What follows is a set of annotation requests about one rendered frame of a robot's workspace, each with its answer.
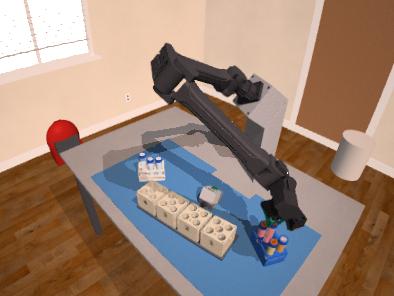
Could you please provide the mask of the blue table mat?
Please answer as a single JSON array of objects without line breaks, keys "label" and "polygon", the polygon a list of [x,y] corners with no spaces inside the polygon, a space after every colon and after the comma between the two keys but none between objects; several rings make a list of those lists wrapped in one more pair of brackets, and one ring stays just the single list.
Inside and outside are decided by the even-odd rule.
[{"label": "blue table mat", "polygon": [[204,296],[280,296],[304,263],[320,237],[304,225],[287,231],[286,222],[275,229],[288,237],[284,261],[263,267],[251,242],[253,230],[266,220],[261,201],[251,199],[212,175],[217,169],[167,139],[144,151],[147,157],[161,156],[165,180],[155,181],[170,191],[199,205],[204,186],[223,192],[222,201],[207,211],[237,226],[240,235],[223,260],[219,260],[137,208],[137,193],[150,181],[139,182],[139,153],[91,178],[148,239],[148,241]]}]

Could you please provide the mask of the blue-capped graduated tube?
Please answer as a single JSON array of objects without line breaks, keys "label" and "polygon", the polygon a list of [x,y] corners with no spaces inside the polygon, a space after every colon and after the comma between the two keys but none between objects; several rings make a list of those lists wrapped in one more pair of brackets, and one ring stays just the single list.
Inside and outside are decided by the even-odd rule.
[{"label": "blue-capped graduated tube", "polygon": [[[148,170],[153,171],[154,170],[154,158],[153,157],[148,157],[147,158],[147,164],[148,164]],[[149,173],[150,175],[155,175],[155,173]]]}]

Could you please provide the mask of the blue tube rack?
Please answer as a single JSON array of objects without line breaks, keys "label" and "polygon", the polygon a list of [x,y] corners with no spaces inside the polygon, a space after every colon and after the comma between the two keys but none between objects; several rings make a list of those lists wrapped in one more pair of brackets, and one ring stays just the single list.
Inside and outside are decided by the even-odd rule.
[{"label": "blue tube rack", "polygon": [[[255,248],[255,250],[256,250],[256,252],[257,252],[257,254],[258,254],[258,256],[259,256],[259,258],[260,258],[260,260],[262,262],[262,264],[263,264],[263,267],[284,261],[286,255],[288,254],[286,248],[284,248],[283,252],[278,252],[275,249],[273,255],[268,255],[266,253],[266,249],[267,249],[268,243],[262,241],[264,237],[258,237],[257,232],[258,232],[258,229],[257,230],[253,230],[250,240],[251,240],[251,242],[252,242],[252,244],[253,244],[253,246],[254,246],[254,248]],[[276,233],[276,231],[274,231],[274,234],[273,234],[272,238],[273,237],[279,239],[279,236]],[[257,243],[255,238],[258,240],[259,243]],[[267,259],[265,259],[264,254],[265,254]]]}]

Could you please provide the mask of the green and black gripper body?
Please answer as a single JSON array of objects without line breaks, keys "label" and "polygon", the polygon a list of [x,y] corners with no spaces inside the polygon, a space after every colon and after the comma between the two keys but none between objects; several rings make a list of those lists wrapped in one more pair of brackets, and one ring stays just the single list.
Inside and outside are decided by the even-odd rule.
[{"label": "green and black gripper body", "polygon": [[266,212],[266,216],[268,219],[272,218],[272,220],[276,221],[276,220],[280,220],[283,219],[280,216],[275,216],[272,212],[271,208],[271,204],[273,201],[273,197],[270,200],[266,200],[266,201],[261,201],[260,206],[262,207],[262,209],[264,209],[264,211]]}]

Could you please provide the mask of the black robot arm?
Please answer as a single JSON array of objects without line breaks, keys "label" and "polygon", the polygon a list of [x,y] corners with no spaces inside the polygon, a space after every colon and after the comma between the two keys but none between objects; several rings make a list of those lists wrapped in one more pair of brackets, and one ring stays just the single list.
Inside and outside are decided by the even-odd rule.
[{"label": "black robot arm", "polygon": [[[157,54],[150,62],[155,93],[168,105],[177,101],[190,110],[242,161],[252,177],[267,191],[270,190],[273,196],[270,209],[275,216],[285,219],[287,230],[304,227],[307,218],[298,207],[297,182],[289,176],[287,165],[250,140],[202,92],[195,80],[213,85],[225,97],[237,93],[239,105],[259,101],[264,84],[261,81],[253,84],[235,65],[227,70],[218,69],[177,54],[169,43],[165,43],[159,53],[160,56]],[[183,79],[186,82],[173,91]]]}]

